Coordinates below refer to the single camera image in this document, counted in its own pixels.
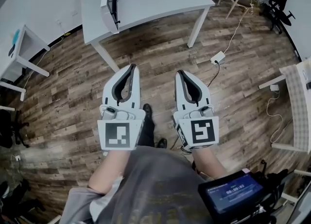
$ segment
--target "power strip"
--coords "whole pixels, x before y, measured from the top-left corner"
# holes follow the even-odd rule
[[[212,64],[216,64],[215,61],[217,61],[218,63],[223,60],[225,58],[225,54],[222,51],[219,51],[216,55],[214,55],[210,61],[212,62]]]

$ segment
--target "microwave door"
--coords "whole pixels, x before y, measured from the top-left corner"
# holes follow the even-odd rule
[[[102,18],[107,29],[119,33],[118,0],[101,0]]]

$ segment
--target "plaid cloth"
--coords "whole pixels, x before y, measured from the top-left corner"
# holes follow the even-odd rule
[[[307,90],[306,64],[311,60],[298,65],[281,68],[285,76],[288,92],[291,99],[294,122],[294,147],[310,152],[311,150],[311,90]]]

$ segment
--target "human arm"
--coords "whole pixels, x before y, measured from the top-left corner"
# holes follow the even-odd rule
[[[114,181],[123,175],[130,153],[130,151],[110,151],[89,179],[88,186],[97,192],[107,194]]]
[[[217,179],[227,174],[226,169],[209,147],[192,149],[192,156],[197,170],[209,177]]]

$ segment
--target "white desk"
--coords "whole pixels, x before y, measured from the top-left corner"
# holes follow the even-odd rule
[[[29,55],[35,55],[36,53],[42,49],[46,49],[47,51],[50,50],[50,47],[44,43],[36,34],[34,34],[27,26],[22,26],[19,29],[18,38],[15,42],[15,48],[13,52],[10,53],[13,46],[13,37],[7,37],[5,41],[0,44],[0,78],[3,77],[7,69],[12,65],[14,62],[18,62],[23,66],[26,66],[44,76],[49,76],[50,74],[41,69],[40,67],[36,66],[35,64],[29,62]],[[21,92],[21,101],[24,99],[24,95],[26,90],[17,86],[13,86],[11,84],[0,82],[0,86],[4,86],[10,88],[12,90],[16,90]]]
[[[311,90],[307,90],[307,77],[311,70],[311,58],[297,65],[281,68],[281,76],[259,86],[264,88],[286,80],[290,95],[293,122],[294,145],[272,143],[271,147],[283,150],[311,151]]]
[[[101,0],[81,0],[82,25],[85,44],[91,44],[107,64],[117,72],[117,64],[106,49],[99,44],[113,34],[106,28],[101,15]],[[215,5],[212,0],[119,0],[119,30],[124,31],[145,22],[170,15],[201,10],[188,41],[191,48],[199,34],[208,10]]]

